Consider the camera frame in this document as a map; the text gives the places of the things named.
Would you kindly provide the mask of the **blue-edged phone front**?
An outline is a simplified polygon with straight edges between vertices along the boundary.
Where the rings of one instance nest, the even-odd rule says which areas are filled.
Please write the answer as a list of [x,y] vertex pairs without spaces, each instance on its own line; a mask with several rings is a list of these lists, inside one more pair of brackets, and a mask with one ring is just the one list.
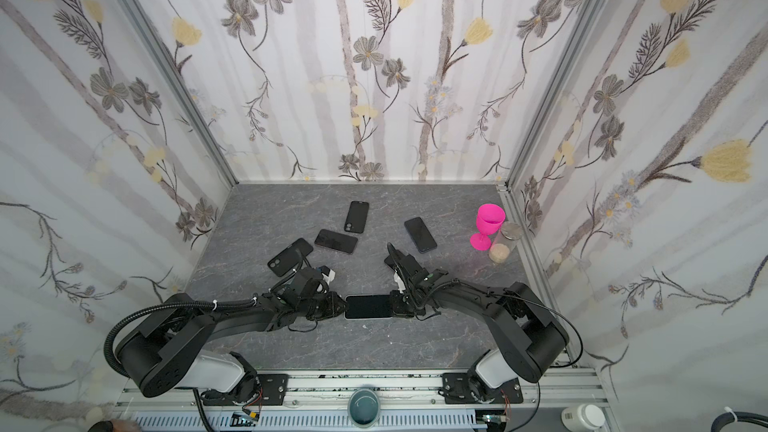
[[357,295],[345,298],[347,320],[386,319],[394,316],[388,295]]

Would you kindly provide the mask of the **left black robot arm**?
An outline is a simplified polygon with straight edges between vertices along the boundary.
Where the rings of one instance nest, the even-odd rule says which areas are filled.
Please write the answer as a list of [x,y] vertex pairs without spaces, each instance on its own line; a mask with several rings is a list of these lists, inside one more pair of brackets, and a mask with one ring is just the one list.
[[146,398],[195,389],[245,404],[262,391],[257,370],[237,352],[207,353],[205,346],[238,334],[289,328],[299,318],[318,324],[343,315],[348,305],[331,289],[332,276],[326,267],[304,268],[241,301],[175,294],[121,319],[105,338],[104,358]]

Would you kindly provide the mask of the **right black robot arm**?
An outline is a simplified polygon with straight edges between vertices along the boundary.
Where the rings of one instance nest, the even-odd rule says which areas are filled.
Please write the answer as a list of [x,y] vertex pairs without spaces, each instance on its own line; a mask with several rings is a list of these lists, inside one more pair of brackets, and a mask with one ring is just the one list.
[[486,287],[459,279],[442,269],[429,271],[410,254],[387,245],[389,265],[399,297],[394,314],[428,319],[428,310],[454,310],[484,323],[495,348],[470,368],[469,374],[488,389],[515,379],[537,383],[570,343],[565,318],[545,306],[529,286]]

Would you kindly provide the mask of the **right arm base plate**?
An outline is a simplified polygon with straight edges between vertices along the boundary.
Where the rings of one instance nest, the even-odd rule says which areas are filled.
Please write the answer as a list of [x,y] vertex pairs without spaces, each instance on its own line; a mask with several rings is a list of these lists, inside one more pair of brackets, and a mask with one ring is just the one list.
[[524,399],[518,379],[503,383],[498,388],[487,386],[479,377],[468,372],[444,373],[438,394],[446,404],[521,404]]

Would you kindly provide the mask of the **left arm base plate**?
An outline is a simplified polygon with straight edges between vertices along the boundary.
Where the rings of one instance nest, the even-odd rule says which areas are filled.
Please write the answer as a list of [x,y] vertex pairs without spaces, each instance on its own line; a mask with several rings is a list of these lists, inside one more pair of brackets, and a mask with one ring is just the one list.
[[207,390],[201,394],[201,398],[205,406],[281,406],[288,379],[288,374],[247,373],[231,391]]

